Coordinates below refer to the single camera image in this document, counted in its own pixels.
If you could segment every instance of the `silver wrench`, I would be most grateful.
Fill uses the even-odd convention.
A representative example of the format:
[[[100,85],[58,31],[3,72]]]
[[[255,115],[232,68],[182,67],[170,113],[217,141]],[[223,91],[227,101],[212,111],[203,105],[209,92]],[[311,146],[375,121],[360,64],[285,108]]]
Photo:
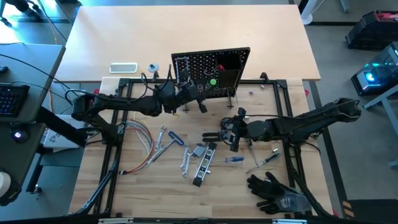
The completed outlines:
[[[155,147],[155,151],[159,150],[160,144],[162,142],[163,133],[166,131],[166,129],[167,128],[164,125],[160,128],[160,134],[159,134],[159,138],[157,138],[157,144]]]
[[[181,170],[185,170],[185,163],[187,162],[187,157],[188,157],[188,151],[189,151],[189,143],[185,144],[185,150],[184,150],[184,156],[182,157],[182,165],[181,165]]]
[[[182,172],[182,177],[186,178],[188,177],[188,168],[189,168],[189,162],[191,161],[191,155],[193,154],[193,152],[187,152],[187,160],[185,161],[185,169],[184,172]]]
[[[148,161],[145,163],[145,167],[149,167],[149,165],[155,160],[157,159],[162,153],[163,151],[165,151],[167,148],[164,145],[161,145],[159,147],[159,150],[156,151],[151,158],[148,159]]]

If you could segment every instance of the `black glove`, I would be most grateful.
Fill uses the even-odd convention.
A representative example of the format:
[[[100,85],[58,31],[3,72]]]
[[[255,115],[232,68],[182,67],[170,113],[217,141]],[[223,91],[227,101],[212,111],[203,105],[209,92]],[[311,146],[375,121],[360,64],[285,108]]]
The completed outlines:
[[[248,178],[248,187],[251,193],[266,199],[265,202],[257,203],[257,207],[267,214],[273,215],[279,212],[305,212],[311,210],[307,198],[279,181],[270,173],[266,176],[271,180],[260,180],[255,175]]]

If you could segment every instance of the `pegboard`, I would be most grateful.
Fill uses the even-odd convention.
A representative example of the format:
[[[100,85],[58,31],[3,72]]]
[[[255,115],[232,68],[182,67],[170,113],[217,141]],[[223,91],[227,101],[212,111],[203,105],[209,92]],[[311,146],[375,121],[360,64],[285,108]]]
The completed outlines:
[[[197,85],[197,89],[203,98],[234,97],[235,91],[238,88],[239,81],[242,77],[244,67],[248,60],[249,53],[250,48],[243,47],[238,49],[207,50],[201,52],[172,54],[175,78],[178,83],[186,82],[187,80],[179,74],[183,69],[188,68],[190,78]],[[211,79],[219,79],[216,57],[224,54],[238,54],[242,62],[242,69],[234,87],[220,88],[218,86],[210,85]]]

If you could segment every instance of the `black keyboard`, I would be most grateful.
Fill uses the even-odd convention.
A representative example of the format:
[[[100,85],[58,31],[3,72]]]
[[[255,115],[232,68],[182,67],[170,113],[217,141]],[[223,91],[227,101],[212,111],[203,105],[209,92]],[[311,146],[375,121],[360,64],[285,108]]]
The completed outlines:
[[[28,85],[0,83],[0,117],[18,116],[28,91]]]

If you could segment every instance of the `wooden table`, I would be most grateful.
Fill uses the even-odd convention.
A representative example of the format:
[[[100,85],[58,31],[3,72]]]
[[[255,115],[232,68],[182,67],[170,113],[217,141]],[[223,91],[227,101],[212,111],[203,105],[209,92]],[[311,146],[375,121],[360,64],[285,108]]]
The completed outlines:
[[[250,47],[243,79],[319,80],[296,5],[82,6],[57,72],[63,82],[100,82],[115,62],[137,62],[166,77],[171,54]]]
[[[114,93],[118,85],[118,78],[103,78],[101,92]],[[294,115],[308,111],[307,100],[301,80],[289,80],[289,95]],[[142,84],[134,84],[133,96],[142,94]],[[201,134],[218,131],[221,118],[237,114],[238,107],[243,107],[248,114],[277,114],[273,88],[260,89],[259,85],[240,85],[238,87],[238,103],[233,109],[227,108],[227,99],[209,99],[204,103],[207,113],[200,113],[195,102],[188,104],[191,109],[188,113],[178,109],[179,116],[162,113],[152,118],[136,113],[136,117],[148,125],[155,140],[160,126],[165,125],[169,131],[174,131],[185,142],[191,145],[201,142]],[[102,111],[101,116],[108,122],[113,111]],[[168,143],[168,135],[163,137],[163,143]],[[259,158],[265,158],[272,149],[279,148],[282,156],[268,165],[253,172],[260,178],[265,177],[265,171],[272,172],[277,179],[288,185],[287,171],[283,155],[283,148],[278,142],[255,142],[254,148]],[[86,202],[98,185],[105,147],[101,144],[92,144],[85,149],[78,180],[70,206],[70,212],[75,212]],[[239,152],[229,150],[229,146],[218,143],[215,157],[243,155],[245,160],[237,166],[217,164],[211,166],[211,174],[205,177],[201,187],[192,185],[200,160],[191,159],[189,175],[182,178],[180,165],[184,148],[172,146],[167,149],[157,161],[148,168],[134,174],[119,175],[114,193],[112,214],[122,212],[125,217],[152,217],[152,218],[282,218],[283,214],[267,215],[256,207],[261,199],[250,193],[246,179],[249,175],[245,171],[255,165],[254,159],[244,141],[241,141]],[[308,188],[323,207],[331,212],[331,204],[323,174],[321,159],[318,151],[311,146],[302,147],[302,160]],[[146,150],[138,140],[134,131],[128,131],[124,137],[119,170],[132,169],[146,157]],[[103,206],[106,200],[105,190]]]

